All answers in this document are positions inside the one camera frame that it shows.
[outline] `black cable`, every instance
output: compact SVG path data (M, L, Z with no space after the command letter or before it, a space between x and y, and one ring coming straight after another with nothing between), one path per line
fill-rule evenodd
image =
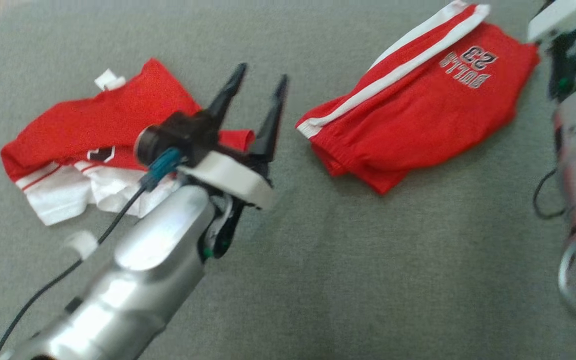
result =
M124 217L126 212L128 212L128 209L130 209L130 207L132 207L132 205L135 203L135 201L137 201L137 198L139 198L139 196L141 196L141 194L143 194L144 191L146 191L146 187L145 186L140 187L137 190L137 192L130 198L130 200L128 200L128 203L126 203L126 205L124 205L124 207L121 209L121 211L119 211L119 213L114 217L114 220L112 221L112 223L110 223L108 228L106 228L105 232L103 232L103 234L96 241L96 243L98 245L101 245L101 244L103 244L104 241L106 241L106 238L108 237L108 235L110 235L110 233L113 232L113 230L117 227L117 224L119 224L119 221L122 219L122 217ZM82 259L75 261L75 263L70 265L70 267L68 267L66 270L64 270L64 272L60 273L57 277L53 278L53 280L51 280L49 283L44 285L44 287L39 289L39 291L34 293L34 295L30 298L30 300L28 300L25 303L25 305L21 308L21 310L19 310L19 312L16 314L16 316L14 317L14 319L12 320L10 325L7 327L6 332L4 332L3 336L1 337L0 353L2 352L2 349L3 349L4 345L6 344L6 341L8 340L12 331L15 329L15 327L17 326L17 324L19 323L21 318L26 314L28 309L30 309L30 307L35 303L35 301L37 301L37 299L39 299L45 292L50 290L50 288L54 287L61 280L64 280L64 278L66 278L66 276L70 275L73 271L75 271L75 269L77 269L81 264L83 264L83 262L84 261Z
M539 203L537 203L539 193L542 191L542 187L544 186L544 183L546 183L548 181L548 179L552 178L554 174L557 174L557 168L556 167L554 169L552 169L549 173L547 173L544 177L541 178L541 180L539 181L539 184L537 185L537 188L534 190L534 193L532 194L532 207L534 208L534 212L535 212L535 214L537 214L537 217L539 217L539 219L542 219L542 220L551 220L551 219L555 219L555 218L558 218L558 217L566 214L565 208L562 210L559 210L557 212L551 212L550 214L544 214L544 212L542 212L542 209L539 207Z

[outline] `folded red shorts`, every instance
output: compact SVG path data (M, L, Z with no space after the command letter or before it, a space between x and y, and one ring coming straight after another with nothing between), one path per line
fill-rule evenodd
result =
M118 212L138 189L145 168L133 153L139 134L174 112L201 107L156 59L125 85L93 98L60 102L1 150L4 169L46 225L84 212L87 204ZM245 151L251 130L224 130L222 144ZM176 189L166 178L128 214L142 217Z
M352 173L385 194L410 170L512 121L537 47L484 23L489 12L451 2L380 55L350 93L297 122L332 176Z

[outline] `blue connector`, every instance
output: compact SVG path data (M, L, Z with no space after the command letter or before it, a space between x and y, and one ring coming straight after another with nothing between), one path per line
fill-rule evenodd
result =
M169 147L155 161L148 166L148 172L139 179L139 184L147 192L155 190L160 181L168 174L173 173L181 162L181 153L174 147Z

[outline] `black logo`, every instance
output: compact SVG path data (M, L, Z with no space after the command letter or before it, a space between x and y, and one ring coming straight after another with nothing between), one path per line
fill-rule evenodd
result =
M95 150L89 150L87 154L88 160L94 162L107 163L115 157L115 147L102 147Z
M492 64L497 59L497 55L486 51L479 46L473 46L461 56L462 61L472 64L472 70L482 71L488 64Z

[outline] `gray fabric surface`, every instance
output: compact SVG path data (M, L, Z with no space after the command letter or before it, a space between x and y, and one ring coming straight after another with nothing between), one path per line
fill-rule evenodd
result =
M226 127L256 128L281 73L291 78L272 177L280 196L248 211L235 244L144 353L163 359L576 359L576 320L556 269L566 227L538 221L531 195L553 166L548 66L512 125L387 196L330 178L293 126L348 92L377 56L445 0L36 2L0 19L0 148L59 101L94 96L106 68L160 59L206 105L238 62L249 73ZM489 21L523 39L539 0L492 0ZM550 184L544 203L561 199ZM72 232L101 234L89 208L45 227L0 162L0 335L28 297L74 260ZM62 309L135 218L43 297L9 340Z

